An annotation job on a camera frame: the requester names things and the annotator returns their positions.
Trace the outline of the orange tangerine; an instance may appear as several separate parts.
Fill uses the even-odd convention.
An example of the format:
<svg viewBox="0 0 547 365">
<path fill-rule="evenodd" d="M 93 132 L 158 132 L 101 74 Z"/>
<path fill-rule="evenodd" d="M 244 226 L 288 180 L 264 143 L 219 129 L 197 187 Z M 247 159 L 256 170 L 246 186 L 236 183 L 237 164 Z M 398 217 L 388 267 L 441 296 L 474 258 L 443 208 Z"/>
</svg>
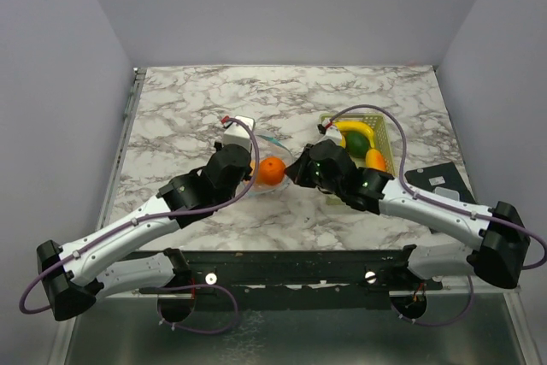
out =
<svg viewBox="0 0 547 365">
<path fill-rule="evenodd" d="M 277 156 L 263 159 L 257 169 L 257 182 L 259 184 L 275 186 L 285 177 L 285 163 Z"/>
</svg>

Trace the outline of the pale green plastic basket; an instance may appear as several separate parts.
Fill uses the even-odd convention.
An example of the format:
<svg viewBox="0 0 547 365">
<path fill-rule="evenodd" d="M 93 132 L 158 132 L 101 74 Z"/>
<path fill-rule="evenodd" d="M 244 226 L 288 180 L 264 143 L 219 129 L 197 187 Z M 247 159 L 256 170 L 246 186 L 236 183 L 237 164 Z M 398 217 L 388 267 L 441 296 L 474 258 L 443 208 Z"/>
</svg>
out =
<svg viewBox="0 0 547 365">
<path fill-rule="evenodd" d="M 385 120 L 385 116 L 382 114 L 373 114 L 373 113 L 346 113 L 339 116 L 335 121 L 362 121 L 368 124 L 373 128 L 374 131 L 374 141 L 375 149 L 379 150 L 383 157 L 385 158 L 387 173 L 393 175 L 394 177 L 398 176 L 397 163 L 393 160 L 392 149 L 391 149 L 391 139 L 389 137 L 388 128 Z M 351 160 L 355 163 L 358 168 L 366 168 L 365 158 L 355 158 L 349 153 Z"/>
</svg>

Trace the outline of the yellow banana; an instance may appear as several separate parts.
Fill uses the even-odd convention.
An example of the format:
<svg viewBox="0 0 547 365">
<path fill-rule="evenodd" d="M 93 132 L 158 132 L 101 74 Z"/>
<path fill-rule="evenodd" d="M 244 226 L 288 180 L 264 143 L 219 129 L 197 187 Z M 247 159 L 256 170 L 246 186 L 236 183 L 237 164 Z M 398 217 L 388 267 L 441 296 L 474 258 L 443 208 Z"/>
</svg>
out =
<svg viewBox="0 0 547 365">
<path fill-rule="evenodd" d="M 375 147 L 375 134 L 373 128 L 368 124 L 362 121 L 335 121 L 334 125 L 344 135 L 345 140 L 348 140 L 347 134 L 349 132 L 358 132 L 368 140 L 371 148 Z"/>
</svg>

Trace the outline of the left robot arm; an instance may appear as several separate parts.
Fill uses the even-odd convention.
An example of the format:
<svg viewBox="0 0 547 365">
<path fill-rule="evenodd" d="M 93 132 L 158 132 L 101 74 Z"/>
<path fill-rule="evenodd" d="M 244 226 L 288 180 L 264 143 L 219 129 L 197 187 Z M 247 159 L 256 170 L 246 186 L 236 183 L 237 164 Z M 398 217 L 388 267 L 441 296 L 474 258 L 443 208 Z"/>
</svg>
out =
<svg viewBox="0 0 547 365">
<path fill-rule="evenodd" d="M 250 178 L 249 145 L 222 144 L 206 165 L 172 178 L 129 215 L 70 243 L 48 240 L 37 248 L 38 277 L 56 321 L 83 314 L 99 298 L 146 287 L 177 292 L 189 272 L 179 251 L 129 255 L 150 241 L 210 217 L 238 201 Z"/>
</svg>

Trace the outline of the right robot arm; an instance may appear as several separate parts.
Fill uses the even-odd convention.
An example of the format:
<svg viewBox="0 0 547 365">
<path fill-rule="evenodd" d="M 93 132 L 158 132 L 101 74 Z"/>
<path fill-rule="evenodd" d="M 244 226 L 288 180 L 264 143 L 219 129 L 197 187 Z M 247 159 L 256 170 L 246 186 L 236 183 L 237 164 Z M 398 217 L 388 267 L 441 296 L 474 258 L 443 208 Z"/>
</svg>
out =
<svg viewBox="0 0 547 365">
<path fill-rule="evenodd" d="M 498 288 L 518 285 L 530 237 L 509 203 L 489 208 L 420 193 L 387 172 L 358 167 L 331 140 L 306 145 L 285 175 L 295 185 L 335 195 L 352 209 L 402 218 L 455 239 L 453 244 L 412 248 L 408 260 L 392 269 L 394 282 L 403 289 L 435 276 L 471 274 Z"/>
</svg>

